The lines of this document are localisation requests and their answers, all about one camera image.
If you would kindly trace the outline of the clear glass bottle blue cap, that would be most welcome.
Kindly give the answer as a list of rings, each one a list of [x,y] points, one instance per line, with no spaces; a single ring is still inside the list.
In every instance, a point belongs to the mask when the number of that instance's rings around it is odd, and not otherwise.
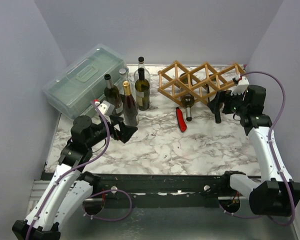
[[[128,68],[121,68],[119,70],[119,74],[120,74],[120,80],[119,80],[119,83],[120,83],[120,86],[123,87],[123,83],[124,82],[129,82],[129,69]]]

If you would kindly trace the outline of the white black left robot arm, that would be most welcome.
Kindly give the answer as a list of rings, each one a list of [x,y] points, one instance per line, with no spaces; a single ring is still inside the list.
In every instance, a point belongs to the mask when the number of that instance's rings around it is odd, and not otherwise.
[[[95,99],[91,105],[101,123],[86,115],[73,121],[71,137],[61,151],[59,165],[40,200],[12,232],[19,240],[58,240],[66,221],[87,198],[100,194],[100,178],[85,167],[98,160],[108,149],[110,139],[126,143],[138,130],[112,114],[114,105]]]

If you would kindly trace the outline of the dark red wine bottle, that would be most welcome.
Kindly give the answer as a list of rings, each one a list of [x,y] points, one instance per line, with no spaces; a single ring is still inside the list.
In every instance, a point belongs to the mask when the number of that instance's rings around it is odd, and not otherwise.
[[[125,124],[136,127],[139,124],[138,106],[132,95],[130,83],[126,80],[122,85],[124,90],[123,115]]]

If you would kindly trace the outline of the clear flask bottle black cap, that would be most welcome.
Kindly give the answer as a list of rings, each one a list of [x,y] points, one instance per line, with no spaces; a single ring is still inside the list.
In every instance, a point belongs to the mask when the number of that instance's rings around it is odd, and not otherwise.
[[[144,69],[144,77],[145,77],[146,80],[148,80],[150,82],[151,75],[150,75],[150,72],[146,69],[145,59],[144,59],[143,56],[140,56],[138,58],[138,68],[137,68],[137,70],[133,74],[133,79],[134,79],[135,82],[139,79],[139,73],[138,73],[138,69],[139,68],[143,68]]]

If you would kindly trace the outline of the green bottle Italia label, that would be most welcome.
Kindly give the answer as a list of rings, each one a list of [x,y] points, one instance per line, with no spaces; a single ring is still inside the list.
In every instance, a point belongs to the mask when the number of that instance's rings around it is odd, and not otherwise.
[[[112,114],[121,116],[123,114],[123,102],[120,91],[117,86],[113,85],[110,74],[105,74],[104,80],[106,83],[106,88],[104,89],[106,101],[114,106]]]

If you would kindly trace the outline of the green wine bottle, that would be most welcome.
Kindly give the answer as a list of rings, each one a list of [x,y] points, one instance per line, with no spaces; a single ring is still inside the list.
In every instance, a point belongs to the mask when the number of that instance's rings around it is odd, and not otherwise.
[[[145,77],[145,69],[138,68],[138,78],[135,81],[135,94],[138,109],[146,111],[150,107],[150,82]]]

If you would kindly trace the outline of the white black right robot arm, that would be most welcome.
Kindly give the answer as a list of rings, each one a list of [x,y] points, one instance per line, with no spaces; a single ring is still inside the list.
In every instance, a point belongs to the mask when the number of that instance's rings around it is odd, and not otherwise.
[[[220,191],[231,196],[239,192],[249,201],[255,215],[293,217],[300,200],[300,182],[287,171],[276,145],[273,123],[263,113],[266,89],[249,85],[244,93],[224,93],[224,114],[235,114],[251,142],[258,160],[261,181],[234,173],[220,183]]]

